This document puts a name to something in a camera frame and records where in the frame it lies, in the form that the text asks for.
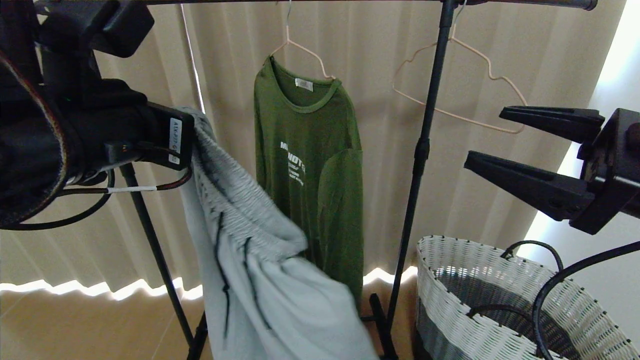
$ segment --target white wall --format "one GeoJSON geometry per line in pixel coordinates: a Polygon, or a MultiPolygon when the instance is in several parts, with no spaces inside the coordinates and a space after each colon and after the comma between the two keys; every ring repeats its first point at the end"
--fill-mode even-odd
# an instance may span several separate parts
{"type": "MultiPolygon", "coordinates": [[[[616,108],[640,111],[639,17],[640,1],[628,0],[589,104],[606,118],[616,108]]],[[[577,149],[578,144],[572,144],[560,173],[579,177],[582,162],[575,159],[577,149]]],[[[570,227],[567,222],[555,222],[538,213],[526,239],[551,244],[568,266],[590,255],[639,241],[640,219],[618,214],[598,234],[591,236],[570,227]]],[[[518,255],[555,268],[553,257],[533,245],[523,246],[518,255]]],[[[599,300],[636,348],[640,348],[640,311],[637,308],[640,304],[640,253],[600,263],[573,278],[599,300]]]]}

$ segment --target green shirt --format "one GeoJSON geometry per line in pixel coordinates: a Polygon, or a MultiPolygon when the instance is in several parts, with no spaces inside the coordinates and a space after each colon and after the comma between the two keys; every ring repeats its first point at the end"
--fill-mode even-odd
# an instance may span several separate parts
{"type": "Polygon", "coordinates": [[[306,257],[362,294],[362,148],[340,80],[292,74],[270,56],[255,78],[257,179],[305,232],[306,257]]]}

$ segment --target drawstring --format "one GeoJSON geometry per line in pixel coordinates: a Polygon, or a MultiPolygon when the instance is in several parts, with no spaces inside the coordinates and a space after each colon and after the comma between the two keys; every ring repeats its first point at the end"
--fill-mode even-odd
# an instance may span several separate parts
{"type": "Polygon", "coordinates": [[[229,328],[229,283],[227,281],[227,276],[225,275],[225,272],[222,270],[222,265],[220,265],[220,259],[218,258],[218,249],[220,248],[220,231],[222,230],[222,216],[224,215],[223,212],[220,212],[220,216],[218,217],[218,233],[216,234],[216,246],[215,246],[215,256],[216,256],[216,263],[218,264],[218,270],[220,271],[220,275],[222,276],[222,281],[225,283],[225,285],[222,287],[222,292],[225,293],[225,297],[227,298],[227,312],[225,314],[225,336],[224,336],[224,340],[227,340],[227,331],[229,328]]]}
{"type": "Polygon", "coordinates": [[[267,319],[264,317],[264,313],[260,308],[260,303],[258,303],[258,293],[257,291],[255,291],[255,285],[253,284],[253,279],[251,278],[251,274],[249,274],[249,266],[247,265],[247,262],[246,262],[246,257],[249,251],[249,241],[251,241],[251,237],[248,237],[244,242],[244,262],[243,262],[244,270],[246,272],[246,276],[249,278],[249,284],[251,285],[251,292],[253,293],[253,302],[255,303],[255,307],[258,308],[258,313],[260,314],[260,317],[262,318],[264,325],[267,327],[267,329],[271,330],[271,325],[269,324],[267,319]]]}

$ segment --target white wicker basket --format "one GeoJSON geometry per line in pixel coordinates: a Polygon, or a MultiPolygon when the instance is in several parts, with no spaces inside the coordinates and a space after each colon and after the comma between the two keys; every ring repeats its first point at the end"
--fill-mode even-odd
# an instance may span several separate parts
{"type": "MultiPolygon", "coordinates": [[[[469,304],[486,303],[511,304],[530,314],[538,291],[554,274],[533,261],[501,258],[503,252],[444,236],[428,236],[418,243],[417,325],[434,360],[539,359],[532,337],[513,330],[522,330],[523,320],[517,315],[494,311],[493,316],[467,316],[469,304]]],[[[543,312],[550,349],[566,356],[553,352],[558,359],[640,360],[598,302],[572,280],[551,291],[543,312]]]]}

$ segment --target shirt neckline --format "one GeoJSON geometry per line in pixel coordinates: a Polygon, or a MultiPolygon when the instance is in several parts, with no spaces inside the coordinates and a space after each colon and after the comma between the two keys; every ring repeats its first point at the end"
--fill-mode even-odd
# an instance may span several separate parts
{"type": "Polygon", "coordinates": [[[267,61],[268,61],[267,68],[269,71],[269,75],[271,76],[272,80],[275,82],[275,86],[278,94],[280,94],[280,96],[282,97],[282,100],[284,101],[284,103],[286,103],[286,105],[288,105],[288,107],[290,107],[291,109],[293,109],[298,113],[312,113],[322,108],[333,97],[336,90],[341,84],[339,79],[321,80],[321,79],[306,78],[304,76],[299,76],[297,74],[294,74],[293,72],[287,70],[285,67],[280,65],[273,56],[269,56],[267,61]],[[331,85],[331,87],[329,88],[327,93],[323,96],[323,98],[317,101],[315,104],[311,104],[308,106],[300,106],[300,105],[294,104],[291,100],[289,100],[289,98],[284,94],[284,92],[282,92],[282,88],[280,87],[280,84],[278,84],[275,71],[273,70],[274,67],[277,67],[279,71],[283,72],[284,74],[294,79],[298,78],[306,81],[311,81],[314,84],[318,84],[318,85],[331,85]]]}

